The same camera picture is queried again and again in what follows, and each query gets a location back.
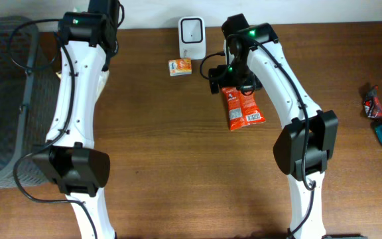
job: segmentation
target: table surface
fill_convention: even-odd
[[[275,25],[285,56],[312,99],[340,120],[322,192],[328,234],[382,238],[382,146],[364,116],[361,93],[379,85],[382,23]],[[176,29],[119,31],[119,54],[94,118],[95,148],[111,157],[106,201],[120,238],[233,238],[286,232],[288,181],[273,157],[281,132],[264,90],[265,123],[228,129],[223,95],[200,77],[170,77]],[[220,28],[207,53],[222,50]],[[221,64],[207,61],[205,71]],[[62,199],[56,186],[29,189]],[[43,205],[0,190],[0,238],[79,238],[70,205]]]

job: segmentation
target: dark red package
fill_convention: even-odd
[[[382,120],[382,106],[379,103],[377,96],[378,86],[375,85],[368,92],[363,101],[363,107],[365,108],[366,116],[375,120]]]
[[[230,130],[266,121],[253,95],[245,96],[234,87],[222,88],[222,92],[228,102]]]

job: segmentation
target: white wall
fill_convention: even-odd
[[[74,7],[86,11],[89,0],[0,0],[0,17],[61,18]],[[121,0],[126,8],[122,28],[177,27],[183,16],[198,15],[209,27],[244,13],[259,23],[329,23],[382,21],[382,0]]]

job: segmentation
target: gray bin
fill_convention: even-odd
[[[60,80],[51,68],[26,74],[11,62],[7,42],[24,17],[0,18],[0,188],[15,187],[13,166],[33,145],[45,142],[54,116]],[[38,43],[38,29],[23,28],[11,45],[15,58],[28,66],[47,64]],[[19,167],[22,185],[47,182],[31,161]]]

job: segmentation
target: red snack bag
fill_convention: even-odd
[[[245,96],[235,87],[222,88],[222,92],[228,102],[230,130],[266,121],[253,95]]]

